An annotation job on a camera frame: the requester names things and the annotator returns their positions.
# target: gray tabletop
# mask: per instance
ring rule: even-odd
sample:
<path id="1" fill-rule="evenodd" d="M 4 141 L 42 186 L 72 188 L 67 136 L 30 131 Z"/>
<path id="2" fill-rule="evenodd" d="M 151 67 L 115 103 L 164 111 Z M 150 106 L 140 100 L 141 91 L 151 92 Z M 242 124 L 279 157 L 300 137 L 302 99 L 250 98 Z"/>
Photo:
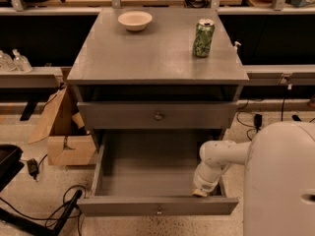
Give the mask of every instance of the gray tabletop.
<path id="1" fill-rule="evenodd" d="M 142 31 L 117 21 L 127 11 L 146 11 L 153 20 Z M 196 25 L 215 21 L 210 55 L 192 54 Z M 69 74 L 74 85 L 242 84 L 248 77 L 215 10 L 187 8 L 104 8 Z"/>

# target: white bowl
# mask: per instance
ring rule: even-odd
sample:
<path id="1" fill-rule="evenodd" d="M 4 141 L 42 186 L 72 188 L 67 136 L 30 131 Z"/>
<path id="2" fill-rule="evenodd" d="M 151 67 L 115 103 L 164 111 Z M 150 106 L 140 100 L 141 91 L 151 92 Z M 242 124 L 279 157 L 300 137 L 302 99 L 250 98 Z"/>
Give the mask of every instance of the white bowl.
<path id="1" fill-rule="evenodd" d="M 140 11 L 126 12 L 118 17 L 118 22 L 131 31 L 143 30 L 151 20 L 149 13 Z"/>

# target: gray cabinet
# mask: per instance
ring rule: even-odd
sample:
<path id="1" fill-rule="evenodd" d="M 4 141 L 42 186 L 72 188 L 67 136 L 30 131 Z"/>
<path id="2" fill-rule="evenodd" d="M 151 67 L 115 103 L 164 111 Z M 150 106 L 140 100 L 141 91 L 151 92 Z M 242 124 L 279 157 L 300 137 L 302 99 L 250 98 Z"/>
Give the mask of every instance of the gray cabinet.
<path id="1" fill-rule="evenodd" d="M 215 11 L 133 10 L 154 19 L 130 32 L 117 22 L 126 9 L 104 9 L 68 77 L 99 145 L 92 195 L 79 206 L 86 215 L 230 214 L 238 198 L 223 181 L 205 199 L 191 183 L 200 145 L 230 127 L 247 75 Z M 216 22 L 205 59 L 192 55 L 201 18 Z"/>

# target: white bottle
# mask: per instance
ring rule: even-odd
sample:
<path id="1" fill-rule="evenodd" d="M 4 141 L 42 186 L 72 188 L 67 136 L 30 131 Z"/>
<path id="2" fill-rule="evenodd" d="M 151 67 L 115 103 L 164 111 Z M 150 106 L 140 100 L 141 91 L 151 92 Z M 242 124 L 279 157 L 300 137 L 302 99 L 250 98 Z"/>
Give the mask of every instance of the white bottle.
<path id="1" fill-rule="evenodd" d="M 20 72 L 28 73 L 32 70 L 32 66 L 26 56 L 21 55 L 17 49 L 13 50 L 13 54 L 15 55 L 13 62 Z"/>
<path id="2" fill-rule="evenodd" d="M 16 69 L 16 65 L 14 64 L 11 56 L 8 53 L 0 50 L 0 70 L 3 71 L 13 71 Z"/>

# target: open cardboard box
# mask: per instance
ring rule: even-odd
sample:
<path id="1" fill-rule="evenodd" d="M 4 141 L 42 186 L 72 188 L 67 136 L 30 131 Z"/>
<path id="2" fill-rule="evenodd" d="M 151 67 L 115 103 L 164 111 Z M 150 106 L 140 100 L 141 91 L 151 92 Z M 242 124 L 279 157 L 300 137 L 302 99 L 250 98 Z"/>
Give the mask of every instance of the open cardboard box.
<path id="1" fill-rule="evenodd" d="M 51 165 L 95 163 L 96 147 L 92 136 L 73 135 L 74 109 L 66 88 L 52 94 L 29 138 L 29 144 L 48 138 L 48 163 Z"/>

